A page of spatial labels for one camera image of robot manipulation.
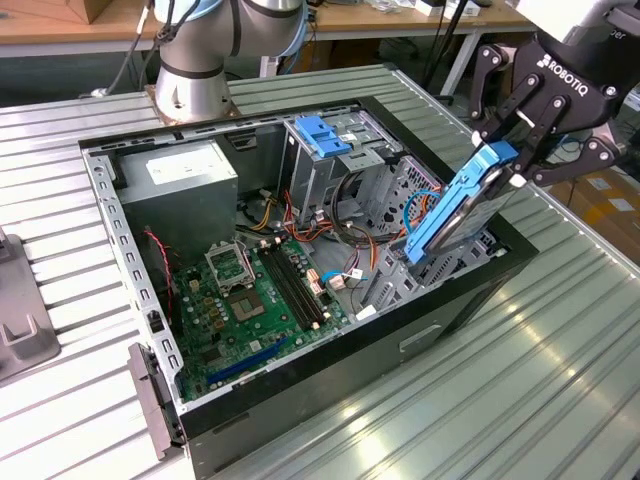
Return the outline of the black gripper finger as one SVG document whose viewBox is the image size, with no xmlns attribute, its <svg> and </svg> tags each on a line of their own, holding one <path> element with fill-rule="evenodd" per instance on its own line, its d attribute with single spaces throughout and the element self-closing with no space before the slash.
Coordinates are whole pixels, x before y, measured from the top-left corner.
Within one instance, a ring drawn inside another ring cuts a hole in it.
<svg viewBox="0 0 640 480">
<path fill-rule="evenodd" d="M 562 135 L 560 123 L 570 111 L 568 96 L 558 95 L 549 101 L 512 163 L 515 174 L 539 187 L 549 186 L 608 168 L 624 155 L 625 146 L 616 138 L 615 128 L 607 120 L 596 126 L 578 127 L 578 130 L 590 129 L 591 135 L 575 160 L 550 163 L 547 158 L 556 147 L 554 138 Z"/>
<path fill-rule="evenodd" d="M 489 44 L 477 54 L 473 76 L 469 114 L 473 126 L 472 143 L 480 146 L 503 139 L 520 120 L 518 112 L 534 103 L 544 85 L 542 68 L 538 65 L 544 57 L 539 43 L 525 43 L 513 48 Z M 506 99 L 488 112 L 486 101 L 490 84 L 505 70 L 512 70 L 512 86 Z"/>
</svg>

